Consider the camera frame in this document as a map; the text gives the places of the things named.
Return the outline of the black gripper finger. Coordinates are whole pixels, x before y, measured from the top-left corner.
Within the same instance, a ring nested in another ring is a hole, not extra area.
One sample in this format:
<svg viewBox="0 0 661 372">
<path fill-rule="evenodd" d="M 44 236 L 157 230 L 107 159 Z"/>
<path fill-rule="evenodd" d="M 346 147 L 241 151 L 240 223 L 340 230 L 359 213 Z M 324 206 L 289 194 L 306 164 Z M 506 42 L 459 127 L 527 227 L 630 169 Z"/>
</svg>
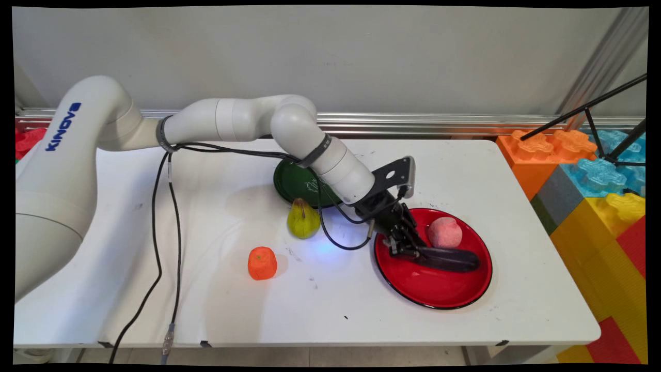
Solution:
<svg viewBox="0 0 661 372">
<path fill-rule="evenodd" d="M 423 247 L 423 240 L 410 232 L 390 232 L 385 238 L 390 257 L 402 259 L 415 259 L 420 256 L 419 247 Z"/>
<path fill-rule="evenodd" d="M 407 206 L 402 206 L 402 250 L 417 250 L 419 247 L 428 247 L 416 230 L 417 224 Z"/>
</svg>

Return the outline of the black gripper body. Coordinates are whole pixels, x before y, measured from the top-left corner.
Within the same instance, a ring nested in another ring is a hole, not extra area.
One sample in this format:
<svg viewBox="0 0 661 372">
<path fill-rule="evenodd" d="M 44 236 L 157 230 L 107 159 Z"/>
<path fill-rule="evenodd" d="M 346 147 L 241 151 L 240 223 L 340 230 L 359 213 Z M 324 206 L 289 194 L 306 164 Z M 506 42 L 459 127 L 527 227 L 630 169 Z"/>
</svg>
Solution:
<svg viewBox="0 0 661 372">
<path fill-rule="evenodd" d="M 361 219 L 374 221 L 374 229 L 385 237 L 404 239 L 415 231 L 415 221 L 406 205 L 400 200 L 406 191 L 398 192 L 394 197 L 389 191 L 383 191 L 365 197 L 355 204 L 355 212 Z"/>
</svg>

